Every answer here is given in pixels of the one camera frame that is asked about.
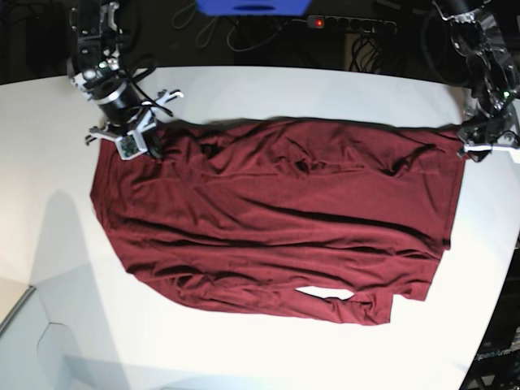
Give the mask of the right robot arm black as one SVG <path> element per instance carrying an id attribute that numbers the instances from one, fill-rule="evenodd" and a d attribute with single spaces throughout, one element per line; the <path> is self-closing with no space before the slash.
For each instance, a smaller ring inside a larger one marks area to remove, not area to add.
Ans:
<path id="1" fill-rule="evenodd" d="M 167 103 L 184 94 L 163 89 L 151 97 L 139 86 L 157 68 L 150 56 L 124 66 L 124 31 L 119 27 L 118 1 L 79 1 L 69 24 L 76 33 L 76 48 L 67 61 L 67 76 L 83 96 L 103 113 L 100 126 L 89 129 L 84 143 L 109 141 L 119 156 L 132 160 L 147 154 L 163 157 L 157 133 L 157 114 L 173 116 Z"/>

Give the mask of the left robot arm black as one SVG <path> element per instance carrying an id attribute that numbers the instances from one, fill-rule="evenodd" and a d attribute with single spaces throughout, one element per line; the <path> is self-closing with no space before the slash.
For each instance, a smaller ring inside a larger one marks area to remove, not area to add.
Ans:
<path id="1" fill-rule="evenodd" d="M 479 163 L 493 152 L 519 161 L 519 66 L 507 49 L 489 1 L 434 1 L 470 73 L 470 111 L 459 126 L 460 157 Z"/>

